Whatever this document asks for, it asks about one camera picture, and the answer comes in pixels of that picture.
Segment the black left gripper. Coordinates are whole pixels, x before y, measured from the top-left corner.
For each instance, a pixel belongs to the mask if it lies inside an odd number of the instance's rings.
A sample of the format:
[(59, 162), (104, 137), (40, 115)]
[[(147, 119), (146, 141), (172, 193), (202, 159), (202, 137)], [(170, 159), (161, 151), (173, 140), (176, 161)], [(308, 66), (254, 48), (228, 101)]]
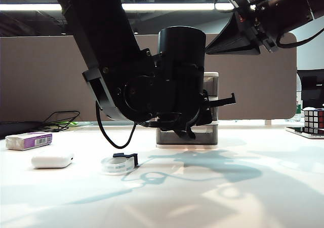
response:
[(235, 104), (235, 94), (231, 93), (230, 98), (209, 101), (207, 90), (203, 90), (192, 99), (186, 99), (182, 104), (184, 107), (174, 124), (175, 134), (182, 139), (196, 139), (192, 132), (192, 126), (202, 126), (212, 122), (212, 107), (220, 107)]

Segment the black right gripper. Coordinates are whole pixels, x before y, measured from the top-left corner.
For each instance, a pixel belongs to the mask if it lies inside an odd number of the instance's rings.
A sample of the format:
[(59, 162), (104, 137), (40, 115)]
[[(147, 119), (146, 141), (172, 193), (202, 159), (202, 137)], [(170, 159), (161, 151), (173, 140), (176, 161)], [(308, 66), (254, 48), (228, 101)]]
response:
[(274, 38), (265, 30), (261, 5), (265, 0), (229, 0), (233, 15), (221, 32), (206, 47), (208, 55), (259, 55), (260, 46), (268, 52), (278, 49)]

